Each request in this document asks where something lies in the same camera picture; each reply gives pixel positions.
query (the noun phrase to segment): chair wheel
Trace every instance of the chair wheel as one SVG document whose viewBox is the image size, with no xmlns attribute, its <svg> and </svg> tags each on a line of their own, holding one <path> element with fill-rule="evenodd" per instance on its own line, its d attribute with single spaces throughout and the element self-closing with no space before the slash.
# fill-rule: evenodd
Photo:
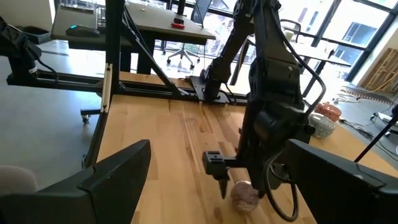
<svg viewBox="0 0 398 224">
<path fill-rule="evenodd" d="M 85 124 L 85 125 L 88 124 L 89 118 L 90 118 L 90 115 L 82 115 L 81 120 L 83 121 L 83 124 Z"/>
</svg>

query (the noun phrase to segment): wall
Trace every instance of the wall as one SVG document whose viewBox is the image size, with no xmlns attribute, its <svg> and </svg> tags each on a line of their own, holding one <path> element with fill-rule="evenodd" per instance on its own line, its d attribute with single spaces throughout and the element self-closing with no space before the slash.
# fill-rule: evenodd
<svg viewBox="0 0 398 224">
<path fill-rule="evenodd" d="M 0 0 L 0 16 L 14 26 L 36 26 L 51 31 L 54 0 Z"/>
<path fill-rule="evenodd" d="M 354 85 L 360 85 L 365 81 L 365 78 L 369 75 L 372 68 L 377 64 L 377 61 L 388 48 L 398 49 L 398 17 L 391 24 L 390 28 L 358 71 L 358 74 L 353 80 Z"/>
</svg>

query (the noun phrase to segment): patterned ball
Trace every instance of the patterned ball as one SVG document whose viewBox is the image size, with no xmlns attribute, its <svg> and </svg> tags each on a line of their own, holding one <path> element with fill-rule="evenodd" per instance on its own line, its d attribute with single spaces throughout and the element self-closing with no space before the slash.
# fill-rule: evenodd
<svg viewBox="0 0 398 224">
<path fill-rule="evenodd" d="M 260 202 L 258 191 L 249 181 L 238 181 L 231 190 L 232 206 L 239 212 L 251 212 Z"/>
</svg>

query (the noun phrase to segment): black cable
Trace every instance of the black cable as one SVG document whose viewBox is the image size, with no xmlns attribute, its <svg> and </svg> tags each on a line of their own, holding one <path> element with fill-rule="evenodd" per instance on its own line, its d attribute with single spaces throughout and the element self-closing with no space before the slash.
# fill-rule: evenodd
<svg viewBox="0 0 398 224">
<path fill-rule="evenodd" d="M 374 135 L 373 133 L 371 133 L 370 131 L 365 131 L 363 128 L 357 128 L 355 127 L 353 124 L 351 124 L 350 122 L 348 122 L 345 119 L 340 120 L 343 124 L 348 125 L 349 127 L 353 128 L 354 130 L 356 130 L 359 134 L 361 134 L 362 136 L 364 136 L 367 140 L 372 141 L 374 139 Z M 391 152 L 390 150 L 388 150 L 380 140 L 378 140 L 378 142 L 375 144 L 375 146 L 377 146 L 380 150 L 382 150 L 383 152 L 385 152 L 391 159 L 395 160 L 396 162 L 398 162 L 398 155 L 394 154 L 393 152 Z"/>
<path fill-rule="evenodd" d="M 276 27 L 280 27 L 280 23 L 279 20 L 277 19 L 277 16 L 275 15 L 274 11 L 272 11 L 272 18 L 274 21 L 274 25 Z M 310 113 L 312 113 L 312 111 L 314 111 L 315 107 L 317 106 L 317 104 L 319 102 L 321 102 L 323 96 L 326 93 L 326 85 L 325 83 L 322 81 L 322 79 L 320 78 L 320 76 L 314 72 L 312 70 L 312 68 L 310 68 L 310 66 L 308 66 L 307 63 L 304 62 L 304 60 L 297 54 L 297 52 L 294 50 L 294 48 L 292 47 L 292 45 L 290 44 L 289 40 L 287 40 L 286 36 L 284 35 L 284 33 L 282 32 L 282 29 L 277 29 L 277 33 L 279 35 L 279 38 L 281 38 L 284 42 L 285 45 L 290 49 L 290 52 L 294 55 L 294 57 L 298 60 L 298 62 L 300 62 L 303 67 L 305 67 L 310 73 L 311 75 L 318 81 L 318 83 L 320 84 L 322 91 L 320 93 L 320 95 L 318 96 L 318 98 L 313 102 L 312 105 L 310 105 L 310 107 L 308 108 L 308 110 L 305 112 L 304 117 L 303 118 L 307 118 Z"/>
<path fill-rule="evenodd" d="M 279 179 L 282 183 L 294 184 L 293 180 L 283 178 L 283 177 L 279 176 L 278 174 L 276 174 L 274 171 L 274 166 L 271 165 L 269 170 L 271 171 L 272 175 L 274 175 L 274 177 Z"/>
<path fill-rule="evenodd" d="M 57 84 L 58 81 L 59 81 L 59 78 L 60 78 L 60 75 L 58 74 L 58 72 L 55 71 L 55 69 L 53 69 L 52 67 L 50 67 L 50 66 L 48 66 L 47 64 L 45 64 L 43 61 L 41 61 L 40 56 L 37 55 L 37 53 L 36 53 L 34 50 L 32 50 L 31 48 L 29 48 L 29 46 L 26 48 L 26 50 L 29 51 L 31 54 L 33 54 L 34 59 L 36 59 L 36 61 L 38 61 L 39 64 L 41 64 L 43 67 L 49 69 L 49 70 L 55 75 L 54 81 L 53 81 L 53 82 L 50 82 L 50 83 Z"/>
<path fill-rule="evenodd" d="M 272 190 L 271 190 L 271 185 L 269 183 L 269 173 L 268 170 L 271 169 L 272 163 L 273 161 L 282 153 L 279 152 L 278 154 L 272 156 L 270 159 L 268 159 L 266 161 L 266 164 L 264 165 L 264 180 L 265 180 L 265 188 L 266 188 L 266 194 L 268 197 L 268 200 L 272 206 L 272 208 L 276 211 L 276 213 L 285 221 L 287 222 L 294 222 L 297 217 L 299 216 L 299 200 L 297 197 L 297 189 L 296 186 L 293 182 L 290 183 L 290 187 L 292 189 L 292 196 L 293 196 L 293 212 L 292 212 L 292 216 L 289 217 L 287 216 L 282 209 L 278 206 L 278 204 L 276 204 L 275 198 L 272 194 Z"/>
<path fill-rule="evenodd" d="M 224 83 L 224 85 L 225 85 L 226 89 L 229 91 L 229 93 L 231 94 L 231 96 L 234 99 L 233 105 L 236 105 L 238 102 L 236 101 L 236 97 L 235 97 L 234 93 L 229 89 L 229 87 L 228 87 L 228 85 L 226 83 Z M 220 90 L 220 92 L 223 92 L 226 95 L 226 97 L 228 98 L 229 102 L 231 102 L 231 98 L 226 94 L 225 91 Z"/>
</svg>

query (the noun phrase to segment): gray floor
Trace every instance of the gray floor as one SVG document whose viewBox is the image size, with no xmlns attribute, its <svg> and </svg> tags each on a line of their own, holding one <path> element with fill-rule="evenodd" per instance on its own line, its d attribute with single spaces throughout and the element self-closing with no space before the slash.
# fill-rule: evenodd
<svg viewBox="0 0 398 224">
<path fill-rule="evenodd" d="M 50 52 L 44 53 L 42 60 L 58 72 L 100 75 L 103 71 L 104 57 L 101 52 L 69 50 L 64 42 L 50 42 L 41 48 Z M 165 56 L 160 52 L 156 52 L 155 59 L 171 77 L 198 74 L 211 61 L 202 60 L 203 64 L 201 62 L 194 71 L 190 71 L 187 61 L 180 62 L 176 58 L 171 65 L 167 65 Z M 80 108 L 99 107 L 100 98 L 94 93 L 8 86 L 6 76 L 11 70 L 4 57 L 0 57 L 0 71 L 0 103 L 3 105 L 0 115 L 0 164 L 34 171 L 40 188 L 81 170 L 81 159 L 90 145 L 97 117 L 92 117 L 91 124 L 83 127 Z M 382 111 L 389 105 L 362 100 L 360 103 L 340 103 L 338 107 L 348 121 L 369 124 L 373 112 Z M 376 135 L 383 127 L 381 121 L 376 121 L 364 129 Z M 362 136 L 358 137 L 365 143 L 369 142 Z M 382 143 L 395 153 L 398 138 L 383 138 Z M 374 150 L 398 168 L 398 162 L 395 161 L 398 158 L 378 148 Z"/>
</svg>

